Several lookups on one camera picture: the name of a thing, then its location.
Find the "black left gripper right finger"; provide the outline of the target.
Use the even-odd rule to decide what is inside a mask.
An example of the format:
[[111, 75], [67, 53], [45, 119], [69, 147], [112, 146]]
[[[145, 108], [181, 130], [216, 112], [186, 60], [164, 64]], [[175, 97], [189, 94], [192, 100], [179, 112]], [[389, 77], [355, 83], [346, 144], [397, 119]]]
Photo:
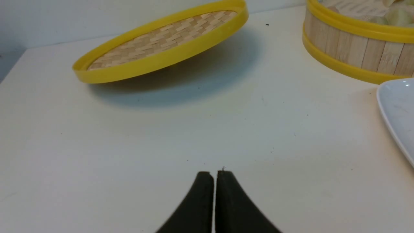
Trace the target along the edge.
[[215, 200], [216, 233], [279, 233], [231, 171], [218, 171]]

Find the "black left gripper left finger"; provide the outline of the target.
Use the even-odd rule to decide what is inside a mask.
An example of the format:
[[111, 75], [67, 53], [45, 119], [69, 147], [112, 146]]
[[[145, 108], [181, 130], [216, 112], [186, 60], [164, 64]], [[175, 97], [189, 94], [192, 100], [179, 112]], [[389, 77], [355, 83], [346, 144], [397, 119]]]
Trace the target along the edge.
[[190, 190], [158, 233], [211, 233], [213, 215], [213, 177], [198, 172]]

